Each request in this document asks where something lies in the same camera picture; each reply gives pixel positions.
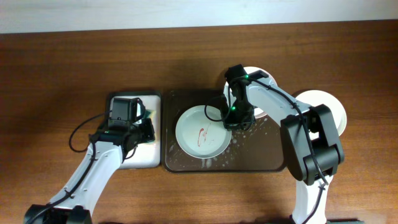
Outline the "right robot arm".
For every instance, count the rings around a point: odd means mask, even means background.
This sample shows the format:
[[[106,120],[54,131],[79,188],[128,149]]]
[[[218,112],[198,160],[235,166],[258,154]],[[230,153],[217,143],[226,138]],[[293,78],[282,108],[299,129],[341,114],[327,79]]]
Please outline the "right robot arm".
[[[248,130],[254,109],[279,125],[284,163],[296,180],[293,223],[326,223],[329,184],[345,155],[331,109],[303,103],[279,88],[265,72],[229,67],[221,121],[227,130]]]

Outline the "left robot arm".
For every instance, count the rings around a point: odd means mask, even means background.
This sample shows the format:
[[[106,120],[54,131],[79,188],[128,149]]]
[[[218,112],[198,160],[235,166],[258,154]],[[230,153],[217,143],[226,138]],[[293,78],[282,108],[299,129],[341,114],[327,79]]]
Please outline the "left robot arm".
[[[32,205],[24,223],[91,223],[108,180],[138,145],[155,141],[149,112],[140,98],[115,97],[103,123],[89,135],[85,156],[65,184],[46,205]]]

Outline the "pale green plate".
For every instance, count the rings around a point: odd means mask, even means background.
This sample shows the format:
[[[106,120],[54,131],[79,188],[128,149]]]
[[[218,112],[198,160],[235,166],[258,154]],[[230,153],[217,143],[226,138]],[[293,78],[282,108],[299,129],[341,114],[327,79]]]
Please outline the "pale green plate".
[[[232,132],[220,121],[220,110],[198,105],[186,110],[178,119],[175,137],[188,155],[209,159],[221,154],[229,145]]]

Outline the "cream white plate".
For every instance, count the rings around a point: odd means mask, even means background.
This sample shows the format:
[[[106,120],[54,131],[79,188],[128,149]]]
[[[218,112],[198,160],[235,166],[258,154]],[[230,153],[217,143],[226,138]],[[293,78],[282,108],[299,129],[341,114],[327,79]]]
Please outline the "cream white plate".
[[[311,106],[326,105],[331,109],[338,135],[341,136],[347,125],[347,114],[341,102],[332,94],[321,90],[307,90],[299,93],[297,100]]]

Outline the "green yellow sponge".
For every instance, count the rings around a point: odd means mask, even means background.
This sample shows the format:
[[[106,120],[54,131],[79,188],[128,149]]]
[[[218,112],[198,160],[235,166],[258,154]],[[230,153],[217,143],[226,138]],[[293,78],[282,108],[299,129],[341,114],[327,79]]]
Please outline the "green yellow sponge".
[[[151,110],[145,110],[144,113],[138,116],[139,120],[136,123],[141,132],[140,144],[155,141],[155,131],[152,124],[153,117],[154,112]]]

